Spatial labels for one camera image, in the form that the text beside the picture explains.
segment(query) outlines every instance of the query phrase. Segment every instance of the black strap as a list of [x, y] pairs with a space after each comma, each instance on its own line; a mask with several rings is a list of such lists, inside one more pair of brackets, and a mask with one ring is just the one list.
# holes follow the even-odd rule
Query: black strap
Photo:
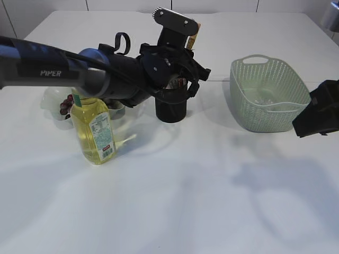
[[119, 32], [115, 35], [115, 47], [114, 47], [114, 51], [118, 51], [120, 49], [120, 42], [121, 42], [121, 37], [124, 37], [125, 41], [126, 41], [126, 48], [124, 53], [117, 53], [118, 55], [122, 55], [125, 56], [129, 53], [130, 49], [131, 49], [131, 39], [129, 38], [128, 34], [124, 33], [124, 32]]

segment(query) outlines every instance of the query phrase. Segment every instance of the plastic bottle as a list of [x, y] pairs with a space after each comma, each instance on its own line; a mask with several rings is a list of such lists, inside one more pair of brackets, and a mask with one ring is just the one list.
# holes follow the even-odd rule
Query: plastic bottle
[[70, 110], [84, 156], [94, 164], [103, 164], [116, 152], [106, 104], [97, 98], [80, 95], [73, 89], [74, 104]]

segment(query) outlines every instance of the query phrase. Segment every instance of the basket handle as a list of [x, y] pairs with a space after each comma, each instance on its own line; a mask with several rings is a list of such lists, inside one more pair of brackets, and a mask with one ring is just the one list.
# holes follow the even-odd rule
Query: basket handle
[[[252, 63], [245, 63], [244, 62], [245, 60], [250, 59], [250, 58], [263, 58], [263, 59], [266, 59], [267, 61], [272, 60], [272, 58], [270, 58], [270, 57], [267, 57], [267, 56], [264, 56], [264, 55], [260, 55], [260, 54], [256, 54], [256, 55], [250, 55], [250, 56], [247, 56], [247, 57], [244, 57], [244, 58], [240, 58], [239, 61], [241, 61], [245, 65], [251, 65]], [[256, 64], [260, 65], [260, 64], [266, 64], [266, 63], [267, 62], [256, 63]]]
[[[276, 111], [276, 110], [272, 110], [274, 109], [275, 107], [280, 107], [280, 106], [291, 106], [293, 108], [295, 108], [295, 110], [279, 110], [279, 111]], [[293, 103], [293, 102], [281, 102], [281, 103], [276, 103], [274, 105], [272, 105], [271, 107], [269, 107], [269, 109], [267, 109], [266, 111], [268, 113], [284, 113], [284, 112], [296, 112], [296, 111], [299, 111], [301, 108], [303, 107], [302, 104], [299, 104], [299, 103]]]

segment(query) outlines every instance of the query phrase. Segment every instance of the yellow liquid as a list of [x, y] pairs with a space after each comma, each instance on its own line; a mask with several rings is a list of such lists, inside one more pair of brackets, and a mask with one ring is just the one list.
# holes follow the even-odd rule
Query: yellow liquid
[[73, 104], [70, 110], [70, 115], [80, 141], [82, 152], [84, 156], [92, 163], [97, 165], [103, 164], [111, 159], [116, 153], [114, 139], [114, 152], [101, 160], [93, 134], [91, 132], [90, 123], [101, 113], [107, 112], [109, 115], [109, 110], [106, 104], [97, 98], [82, 99], [81, 104], [81, 107]]

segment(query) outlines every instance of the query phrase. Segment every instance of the black cylindrical container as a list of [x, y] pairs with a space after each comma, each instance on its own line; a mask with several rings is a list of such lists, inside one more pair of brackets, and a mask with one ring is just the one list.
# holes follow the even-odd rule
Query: black cylindrical container
[[[165, 89], [163, 96], [166, 98], [186, 98], [187, 81], [180, 78], [172, 81]], [[176, 123], [183, 120], [186, 116], [186, 109], [187, 101], [179, 104], [167, 104], [155, 99], [157, 117], [166, 123]]]

